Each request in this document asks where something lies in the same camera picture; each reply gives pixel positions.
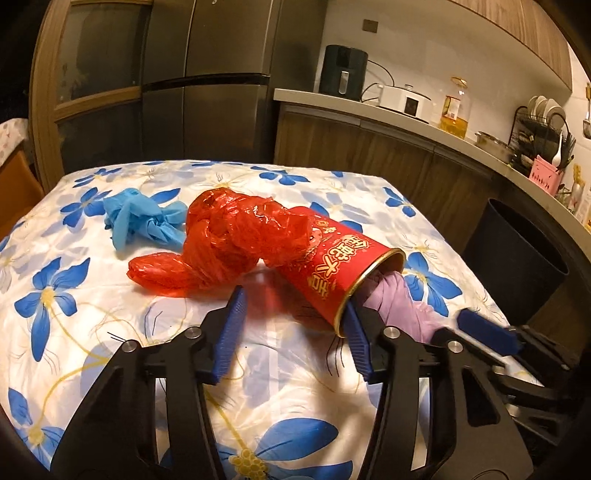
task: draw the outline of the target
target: purple glove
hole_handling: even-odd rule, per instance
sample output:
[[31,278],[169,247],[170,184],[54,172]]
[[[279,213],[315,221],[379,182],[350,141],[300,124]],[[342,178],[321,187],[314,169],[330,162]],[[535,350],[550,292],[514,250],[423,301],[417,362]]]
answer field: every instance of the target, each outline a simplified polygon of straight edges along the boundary
[[446,319],[430,305],[411,298],[398,272],[368,277],[355,298],[364,307],[377,310],[386,325],[400,328],[417,342],[429,343],[436,330],[447,326]]

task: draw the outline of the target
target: white wall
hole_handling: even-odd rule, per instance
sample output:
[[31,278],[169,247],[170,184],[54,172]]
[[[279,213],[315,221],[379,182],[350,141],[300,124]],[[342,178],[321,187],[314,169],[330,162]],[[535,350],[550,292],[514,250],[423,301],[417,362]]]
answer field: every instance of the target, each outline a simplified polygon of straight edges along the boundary
[[564,175],[564,184],[568,188],[571,188],[573,184],[573,166],[575,163],[581,165],[581,176],[587,186],[591,185],[591,140],[583,136],[583,119],[587,114],[585,87],[589,78],[572,48],[570,49],[570,61],[573,68],[573,94],[563,106],[569,122],[569,128],[577,139],[577,144],[574,146],[574,160],[567,167]]
[[[364,18],[379,22],[377,34],[362,30]],[[329,44],[367,51],[392,73],[397,85],[411,84],[429,96],[434,124],[439,123],[450,77],[466,79],[473,99],[468,138],[473,140],[482,130],[508,141],[518,106],[540,94],[564,103],[570,94],[527,47],[447,0],[330,0],[317,80]],[[389,85],[389,77],[369,64],[365,83],[373,82]],[[376,96],[376,91],[373,87],[364,98]],[[584,90],[578,93],[584,97]],[[582,125],[582,117],[574,120],[569,118]]]

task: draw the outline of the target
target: glass jar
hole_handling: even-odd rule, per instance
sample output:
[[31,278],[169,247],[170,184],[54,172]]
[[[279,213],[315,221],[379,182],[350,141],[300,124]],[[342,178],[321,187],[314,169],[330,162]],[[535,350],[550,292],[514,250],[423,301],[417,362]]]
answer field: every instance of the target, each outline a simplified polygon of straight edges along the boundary
[[445,97],[445,102],[443,102],[439,128],[464,139],[468,130],[471,111],[472,99],[468,95],[466,81],[459,77],[452,77],[449,92]]

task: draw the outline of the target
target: upper cabinet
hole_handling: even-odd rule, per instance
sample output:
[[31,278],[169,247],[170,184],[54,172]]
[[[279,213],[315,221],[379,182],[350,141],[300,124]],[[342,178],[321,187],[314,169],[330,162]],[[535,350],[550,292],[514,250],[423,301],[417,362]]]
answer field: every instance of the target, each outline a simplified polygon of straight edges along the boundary
[[569,44],[534,0],[449,0],[498,25],[534,52],[573,89]]

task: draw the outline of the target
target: power cord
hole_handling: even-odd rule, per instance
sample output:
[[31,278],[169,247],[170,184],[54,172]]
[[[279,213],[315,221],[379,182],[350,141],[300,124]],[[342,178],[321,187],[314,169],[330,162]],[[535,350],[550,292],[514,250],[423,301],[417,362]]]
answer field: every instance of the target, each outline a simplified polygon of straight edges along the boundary
[[377,61],[368,60],[368,62],[373,63],[374,65],[377,65],[378,67],[384,69],[386,71],[386,73],[388,74],[388,76],[390,77],[390,80],[392,80],[392,86],[396,87],[396,84],[394,83],[394,77],[392,77],[392,74],[388,71],[388,69],[386,67],[384,67],[383,65],[380,65]]
[[[392,77],[392,74],[388,71],[388,69],[386,67],[384,67],[383,65],[380,65],[378,62],[373,61],[373,60],[368,60],[368,62],[373,63],[374,65],[377,65],[378,67],[382,68],[385,70],[385,72],[388,74],[388,76],[390,77],[390,80],[392,80],[392,86],[395,87],[396,84],[394,83],[394,77]],[[371,87],[373,87],[374,85],[379,85],[378,82],[374,82],[371,85],[369,85],[362,93],[361,93],[361,98],[363,98],[365,92],[367,92]],[[378,97],[374,97],[374,98],[368,98],[367,100],[361,100],[361,103],[365,103],[365,102],[369,102],[370,100],[375,100]]]

